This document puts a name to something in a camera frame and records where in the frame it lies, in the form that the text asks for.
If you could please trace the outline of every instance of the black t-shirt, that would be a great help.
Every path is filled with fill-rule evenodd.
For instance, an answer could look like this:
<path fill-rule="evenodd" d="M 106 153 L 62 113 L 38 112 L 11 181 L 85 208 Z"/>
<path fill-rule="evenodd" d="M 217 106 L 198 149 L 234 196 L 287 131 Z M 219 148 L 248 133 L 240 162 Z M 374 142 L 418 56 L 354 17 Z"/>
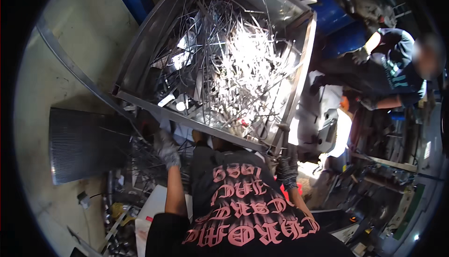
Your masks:
<path fill-rule="evenodd" d="M 221 164 L 194 184 L 193 222 L 155 215 L 147 256 L 354 256 L 284 198 L 259 157 L 247 151 L 220 154 Z"/>
<path fill-rule="evenodd" d="M 381 42 L 368 62 L 366 80 L 377 95 L 399 94 L 404 106 L 418 102 L 426 92 L 426 80 L 412 63 L 412 36 L 402 29 L 379 29 Z"/>

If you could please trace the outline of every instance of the concrete floor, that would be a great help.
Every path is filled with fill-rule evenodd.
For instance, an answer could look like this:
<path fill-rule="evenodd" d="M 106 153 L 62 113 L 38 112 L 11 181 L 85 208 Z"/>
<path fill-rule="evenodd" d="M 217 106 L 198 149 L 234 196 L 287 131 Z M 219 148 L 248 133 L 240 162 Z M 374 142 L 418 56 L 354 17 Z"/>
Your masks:
<path fill-rule="evenodd" d="M 75 63 L 105 92 L 120 59 L 138 29 L 121 0 L 50 0 L 45 19 Z M 48 157 L 50 107 L 112 113 L 54 57 L 37 30 L 25 49 L 14 100 L 14 134 L 18 168 L 32 212 L 59 256 L 70 256 L 77 243 L 67 226 L 93 248 L 104 240 L 101 196 L 83 211 L 76 196 L 102 191 L 103 178 L 52 183 Z"/>

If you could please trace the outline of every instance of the work glove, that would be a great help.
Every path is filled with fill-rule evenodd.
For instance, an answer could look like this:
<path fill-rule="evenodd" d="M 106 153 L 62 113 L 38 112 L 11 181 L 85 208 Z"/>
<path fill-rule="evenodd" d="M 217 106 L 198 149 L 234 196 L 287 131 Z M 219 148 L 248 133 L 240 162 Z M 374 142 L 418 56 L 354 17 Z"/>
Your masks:
<path fill-rule="evenodd" d="M 369 53 L 366 51 L 365 47 L 361 47 L 352 53 L 352 60 L 356 65 L 366 63 L 369 59 Z"/>
<path fill-rule="evenodd" d="M 181 160 L 179 158 L 178 147 L 175 145 L 171 136 L 162 129 L 154 136 L 154 149 L 162 163 L 165 164 L 167 170 L 172 166 L 180 166 Z"/>
<path fill-rule="evenodd" d="M 360 100 L 360 104 L 362 104 L 363 107 L 367 108 L 368 110 L 377 110 L 377 102 L 369 98 L 363 98 L 362 100 Z"/>
<path fill-rule="evenodd" d="M 278 180 L 282 182 L 285 190 L 297 188 L 296 178 L 298 177 L 298 153 L 296 146 L 288 144 L 289 156 L 281 155 L 278 160 L 276 173 Z"/>

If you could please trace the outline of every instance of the person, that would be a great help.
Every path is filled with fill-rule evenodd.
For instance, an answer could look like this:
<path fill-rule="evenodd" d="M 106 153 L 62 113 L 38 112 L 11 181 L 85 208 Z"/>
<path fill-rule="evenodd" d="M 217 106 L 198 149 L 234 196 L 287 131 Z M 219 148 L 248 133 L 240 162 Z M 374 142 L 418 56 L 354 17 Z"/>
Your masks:
<path fill-rule="evenodd" d="M 196 131 L 193 138 L 192 222 L 177 147 L 163 141 L 159 155 L 167 165 L 167 200 L 165 213 L 152 221 L 146 256 L 354 256 L 320 229 L 307 209 L 296 185 L 296 160 L 283 159 L 275 181 L 256 154 L 236 146 L 215 151 Z M 290 201 L 282 195 L 278 180 Z"/>
<path fill-rule="evenodd" d="M 314 70 L 324 76 L 315 78 L 311 95 L 327 84 L 346 85 L 362 93 L 361 104 L 368 110 L 412 106 L 424 97 L 427 80 L 441 74 L 446 64 L 437 35 L 414 42 L 402 29 L 379 29 L 360 49 L 316 65 Z"/>

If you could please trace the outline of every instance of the man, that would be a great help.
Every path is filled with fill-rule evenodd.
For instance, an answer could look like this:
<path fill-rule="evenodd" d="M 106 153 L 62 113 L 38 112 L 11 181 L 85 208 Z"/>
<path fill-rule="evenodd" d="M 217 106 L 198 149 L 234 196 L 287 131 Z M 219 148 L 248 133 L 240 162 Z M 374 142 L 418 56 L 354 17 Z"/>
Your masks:
<path fill-rule="evenodd" d="M 368 110 L 412 106 L 424 97 L 426 80 L 441 74 L 445 64 L 445 47 L 435 34 L 414 44 L 402 29 L 379 29 L 362 48 L 317 65 L 324 76 L 315 78 L 310 93 L 327 84 L 346 85 L 365 95 L 361 104 Z"/>
<path fill-rule="evenodd" d="M 165 213 L 154 216 L 146 256 L 354 256 L 307 209 L 296 185 L 296 159 L 283 158 L 278 166 L 289 201 L 260 157 L 236 147 L 214 151 L 201 133 L 193 137 L 193 221 L 177 148 L 165 140 L 159 149 L 168 170 Z"/>

